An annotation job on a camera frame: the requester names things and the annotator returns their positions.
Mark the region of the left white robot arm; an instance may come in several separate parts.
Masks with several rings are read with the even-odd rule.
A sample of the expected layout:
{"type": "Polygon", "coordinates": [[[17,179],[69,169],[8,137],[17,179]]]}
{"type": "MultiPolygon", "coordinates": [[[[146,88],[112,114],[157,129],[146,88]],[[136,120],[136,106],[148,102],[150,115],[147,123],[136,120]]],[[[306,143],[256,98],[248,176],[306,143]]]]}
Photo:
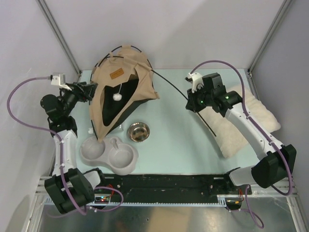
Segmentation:
{"type": "Polygon", "coordinates": [[[65,84],[59,96],[48,94],[40,102],[56,145],[53,174],[44,187],[61,214],[86,206],[94,201],[94,191],[101,193],[107,188],[99,168],[84,173],[77,168],[77,125],[70,115],[77,102],[92,101],[96,88],[97,84],[86,82],[65,84]]]}

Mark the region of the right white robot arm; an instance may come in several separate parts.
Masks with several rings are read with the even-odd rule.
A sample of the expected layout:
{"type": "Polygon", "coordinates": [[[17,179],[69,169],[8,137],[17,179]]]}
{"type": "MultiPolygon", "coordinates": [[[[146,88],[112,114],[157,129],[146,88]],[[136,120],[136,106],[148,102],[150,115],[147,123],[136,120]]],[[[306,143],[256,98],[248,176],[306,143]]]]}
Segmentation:
{"type": "Polygon", "coordinates": [[[259,159],[255,166],[228,173],[229,178],[223,181],[227,193],[233,194],[245,184],[257,184],[266,189],[286,177],[292,181],[296,149],[267,132],[245,108],[243,98],[236,91],[226,90],[218,73],[205,76],[198,72],[189,73],[186,81],[192,85],[187,90],[186,109],[198,113],[211,107],[238,129],[259,159]]]}

